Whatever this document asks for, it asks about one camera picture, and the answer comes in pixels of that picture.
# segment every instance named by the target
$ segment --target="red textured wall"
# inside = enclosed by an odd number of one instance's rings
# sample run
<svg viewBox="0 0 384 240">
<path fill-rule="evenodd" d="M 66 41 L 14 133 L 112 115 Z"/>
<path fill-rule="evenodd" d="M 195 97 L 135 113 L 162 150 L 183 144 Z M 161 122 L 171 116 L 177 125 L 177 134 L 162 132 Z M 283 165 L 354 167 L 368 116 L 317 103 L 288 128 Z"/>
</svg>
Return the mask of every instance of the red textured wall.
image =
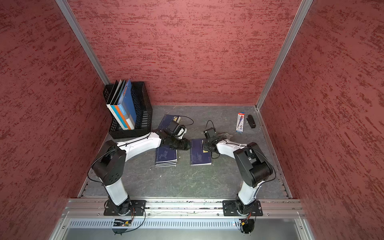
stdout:
<svg viewBox="0 0 384 240">
<path fill-rule="evenodd" d="M 111 122 L 55 1 L 0 2 L 0 239 L 47 239 Z"/>
<path fill-rule="evenodd" d="M 151 103 L 253 105 L 301 0 L 69 0 L 111 81 Z"/>
<path fill-rule="evenodd" d="M 315 0 L 262 106 L 317 239 L 384 239 L 384 2 Z"/>
</svg>

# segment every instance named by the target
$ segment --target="black mesh basket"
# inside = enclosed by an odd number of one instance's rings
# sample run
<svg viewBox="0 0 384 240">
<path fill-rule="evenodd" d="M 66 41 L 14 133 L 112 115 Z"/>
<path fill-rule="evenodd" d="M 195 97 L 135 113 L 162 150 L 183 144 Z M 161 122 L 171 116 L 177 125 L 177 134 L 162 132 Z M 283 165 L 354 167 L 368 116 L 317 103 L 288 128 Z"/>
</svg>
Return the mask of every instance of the black mesh basket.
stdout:
<svg viewBox="0 0 384 240">
<path fill-rule="evenodd" d="M 113 84 L 106 85 L 103 91 L 105 101 L 111 93 Z M 152 106 L 149 101 L 144 82 L 132 82 L 132 100 L 136 110 L 136 123 L 134 130 L 123 130 L 120 124 L 112 116 L 109 134 L 113 139 L 122 139 L 130 137 L 141 137 L 151 131 L 152 127 Z"/>
</svg>

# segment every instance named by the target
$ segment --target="wire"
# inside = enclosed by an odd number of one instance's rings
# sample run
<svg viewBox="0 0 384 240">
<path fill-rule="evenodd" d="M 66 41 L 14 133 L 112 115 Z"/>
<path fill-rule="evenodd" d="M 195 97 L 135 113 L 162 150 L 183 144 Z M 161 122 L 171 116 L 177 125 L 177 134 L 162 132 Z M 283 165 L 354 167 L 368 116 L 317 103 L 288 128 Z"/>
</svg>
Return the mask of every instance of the wire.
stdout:
<svg viewBox="0 0 384 240">
<path fill-rule="evenodd" d="M 242 222 L 244 222 L 245 220 L 247 221 L 247 223 L 248 223 L 248 219 L 251 217 L 251 213 L 249 213 L 248 214 L 248 217 L 247 218 L 245 218 L 245 219 L 243 219 L 243 220 L 241 220 Z"/>
<path fill-rule="evenodd" d="M 141 227 L 143 224 L 144 224 L 144 222 L 145 222 L 145 218 L 146 218 L 146 212 L 145 212 L 145 209 L 144 208 L 142 208 L 142 210 L 144 211 L 144 220 L 143 220 L 143 222 L 137 227 L 137 228 L 135 228 L 135 229 L 132 229 L 132 230 L 129 230 L 129 231 L 125 231 L 125 232 L 122 232 L 122 233 L 117 233 L 117 232 L 115 232 L 113 229 L 112 229 L 112 231 L 115 233 L 115 234 L 123 234 L 123 233 L 126 233 L 126 232 L 131 232 L 131 231 L 134 231 L 134 230 L 136 230 L 136 229 L 138 229 L 139 227 Z"/>
<path fill-rule="evenodd" d="M 214 140 L 213 142 L 211 142 L 211 145 L 210 146 L 212 146 L 213 144 L 214 144 L 214 142 L 216 142 L 217 140 L 223 140 L 223 141 L 225 141 L 224 139 L 222 139 L 222 138 L 218 138 L 218 139 L 216 139 L 216 140 Z"/>
<path fill-rule="evenodd" d="M 218 157 L 212 157 L 212 153 L 213 153 L 213 152 L 211 152 L 211 158 L 212 158 L 212 159 L 218 159 L 218 158 L 221 156 L 221 154 L 219 153 L 219 154 L 218 154 Z"/>
<path fill-rule="evenodd" d="M 190 118 L 190 117 L 187 117 L 187 116 L 177 116 L 177 117 L 185 117 L 185 118 L 189 118 L 189 119 L 191 119 L 192 123 L 191 123 L 191 124 L 188 124 L 188 125 L 184 125 L 184 126 L 189 126 L 189 125 L 192 125 L 192 124 L 194 124 L 194 123 L 195 123 L 195 122 L 193 121 L 193 119 L 192 119 L 192 118 Z"/>
<path fill-rule="evenodd" d="M 135 218 L 135 208 L 133 206 L 132 208 L 133 208 L 133 211 L 131 209 L 131 217 L 132 217 L 131 221 L 133 221 L 133 219 Z"/>
<path fill-rule="evenodd" d="M 189 125 L 192 125 L 192 124 L 194 124 L 195 122 L 193 121 L 193 119 L 192 118 L 190 118 L 190 117 L 187 117 L 187 116 L 174 116 L 173 117 L 173 119 L 175 119 L 175 118 L 178 118 L 178 117 L 186 117 L 186 118 L 189 118 L 189 119 L 191 119 L 192 120 L 192 123 L 191 124 L 188 124 L 188 125 L 184 125 L 184 126 L 189 126 Z M 164 127 L 163 129 L 165 129 L 165 128 L 167 128 L 170 124 L 172 123 L 172 121 L 170 122 L 170 123 L 168 123 L 168 125 L 166 126 L 166 127 Z"/>
<path fill-rule="evenodd" d="M 234 202 L 236 202 L 236 200 L 233 200 L 233 201 L 231 201 L 231 202 L 227 202 L 226 204 L 224 204 L 224 206 L 223 206 L 223 210 L 224 210 L 225 206 L 227 206 L 228 204 L 234 203 Z"/>
<path fill-rule="evenodd" d="M 255 229 L 255 223 L 256 223 L 256 217 L 255 217 L 255 219 L 253 220 L 253 227 L 252 227 L 251 232 L 253 232 L 253 230 Z"/>
<path fill-rule="evenodd" d="M 117 147 L 122 147 L 122 146 L 124 146 L 124 145 L 127 146 L 128 144 L 131 144 L 131 143 L 134 143 L 134 142 L 126 143 L 126 144 L 123 144 L 123 145 L 120 145 L 120 146 L 117 146 Z M 90 178 L 90 176 L 89 176 L 89 172 L 91 171 L 93 165 L 95 165 L 95 163 L 96 163 L 97 161 L 99 161 L 102 157 L 104 157 L 105 155 L 111 153 L 111 152 L 114 151 L 115 149 L 116 149 L 116 148 L 114 147 L 113 149 L 111 149 L 111 150 L 109 150 L 108 152 L 104 153 L 103 155 L 101 155 L 101 157 L 99 157 L 98 159 L 96 159 L 96 160 L 91 164 L 91 167 L 89 168 L 88 173 L 87 173 L 87 178 L 88 178 L 89 180 L 91 180 L 91 181 L 93 181 L 93 182 L 99 182 L 99 183 L 101 183 L 101 184 L 103 183 L 103 182 L 101 182 L 101 181 L 94 180 L 94 179 Z"/>
<path fill-rule="evenodd" d="M 101 184 L 103 183 L 103 182 L 100 182 L 100 181 L 97 181 L 97 180 L 94 180 L 94 179 L 90 178 L 90 177 L 89 177 L 89 172 L 91 171 L 93 165 L 94 165 L 97 161 L 99 161 L 99 159 L 101 159 L 102 157 L 104 157 L 105 155 L 109 154 L 110 152 L 112 152 L 112 151 L 114 151 L 114 150 L 115 150 L 115 148 L 113 148 L 112 150 L 109 150 L 108 152 L 104 153 L 103 155 L 101 155 L 101 157 L 99 157 L 98 159 L 96 159 L 96 160 L 91 164 L 91 167 L 89 168 L 88 173 L 87 173 L 87 178 L 88 178 L 89 180 L 94 181 L 94 182 L 99 182 L 99 183 L 101 183 Z"/>
<path fill-rule="evenodd" d="M 214 127 L 214 130 L 215 130 L 215 132 L 216 132 L 215 125 L 214 125 L 214 123 L 212 122 L 212 120 L 208 120 L 208 121 L 207 121 L 207 124 L 205 125 L 205 129 L 207 130 L 207 126 L 208 126 L 208 123 L 209 123 L 209 122 L 212 123 L 212 126 Z"/>
<path fill-rule="evenodd" d="M 274 168 L 273 165 L 268 161 L 268 159 L 267 159 L 266 157 L 264 157 L 264 155 L 263 155 L 261 152 L 257 151 L 256 149 L 254 149 L 253 147 L 250 147 L 250 146 L 242 146 L 242 145 L 239 145 L 239 144 L 236 144 L 236 143 L 228 143 L 227 141 L 226 141 L 225 144 L 233 144 L 233 145 L 240 146 L 240 147 L 247 147 L 248 149 L 250 148 L 250 149 L 254 150 L 255 152 L 258 152 L 258 153 L 259 153 L 259 154 L 266 160 L 266 162 L 272 167 L 273 172 L 275 173 L 275 176 L 274 176 L 272 179 L 263 182 L 262 184 L 260 184 L 260 186 L 263 185 L 263 184 L 266 183 L 266 182 L 270 182 L 270 181 L 273 181 L 273 180 L 276 179 L 277 175 L 276 175 L 276 170 L 275 170 L 275 168 Z"/>
<path fill-rule="evenodd" d="M 273 172 L 275 173 L 275 176 L 272 178 L 272 179 L 270 179 L 270 180 L 268 180 L 268 181 L 265 181 L 265 182 L 263 182 L 262 184 L 260 184 L 260 186 L 261 185 L 263 185 L 264 183 L 266 183 L 266 182 L 270 182 L 270 181 L 273 181 L 273 180 L 275 180 L 276 179 L 276 170 L 275 170 L 275 168 L 273 167 L 273 165 L 268 161 L 268 159 L 266 158 L 266 157 L 264 157 L 264 155 L 261 153 L 261 152 L 259 152 L 259 151 L 257 151 L 256 149 L 254 149 L 253 147 L 251 147 L 252 148 L 252 150 L 254 150 L 254 151 L 256 151 L 256 152 L 258 152 L 266 161 L 267 161 L 267 163 L 272 167 L 272 169 L 273 169 Z"/>
</svg>

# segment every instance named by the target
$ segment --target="robotic arm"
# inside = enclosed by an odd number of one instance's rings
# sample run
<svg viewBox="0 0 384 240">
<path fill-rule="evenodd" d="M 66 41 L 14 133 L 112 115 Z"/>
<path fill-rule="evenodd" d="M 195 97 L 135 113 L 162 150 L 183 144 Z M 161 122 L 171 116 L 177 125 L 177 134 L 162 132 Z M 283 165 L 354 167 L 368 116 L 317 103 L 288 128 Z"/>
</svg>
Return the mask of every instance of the robotic arm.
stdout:
<svg viewBox="0 0 384 240">
<path fill-rule="evenodd" d="M 125 162 L 150 149 L 169 145 L 171 149 L 188 150 L 190 142 L 183 138 L 187 129 L 176 121 L 172 121 L 165 129 L 153 130 L 149 134 L 125 142 L 104 143 L 100 149 L 92 169 L 102 181 L 110 204 L 118 215 L 131 213 L 132 203 L 124 189 L 121 176 Z M 240 215 L 248 215 L 254 207 L 257 191 L 273 173 L 273 168 L 265 161 L 265 156 L 256 143 L 238 144 L 216 134 L 214 128 L 204 132 L 206 140 L 203 150 L 228 155 L 236 159 L 243 178 L 243 184 L 236 197 L 236 208 Z"/>
</svg>

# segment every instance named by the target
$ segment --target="metal vent grille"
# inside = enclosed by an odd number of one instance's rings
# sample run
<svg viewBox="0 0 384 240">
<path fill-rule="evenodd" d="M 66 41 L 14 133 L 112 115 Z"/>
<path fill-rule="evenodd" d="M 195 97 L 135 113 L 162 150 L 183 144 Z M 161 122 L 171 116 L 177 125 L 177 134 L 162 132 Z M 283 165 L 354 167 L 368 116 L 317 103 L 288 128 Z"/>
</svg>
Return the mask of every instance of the metal vent grille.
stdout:
<svg viewBox="0 0 384 240">
<path fill-rule="evenodd" d="M 143 218 L 136 218 L 130 227 L 114 227 L 114 219 L 74 218 L 68 228 L 137 228 Z M 146 218 L 140 228 L 173 228 L 173 229 L 238 229 L 239 219 L 169 219 Z"/>
<path fill-rule="evenodd" d="M 111 228 L 114 219 L 92 219 L 74 218 L 71 219 L 68 228 Z"/>
</svg>

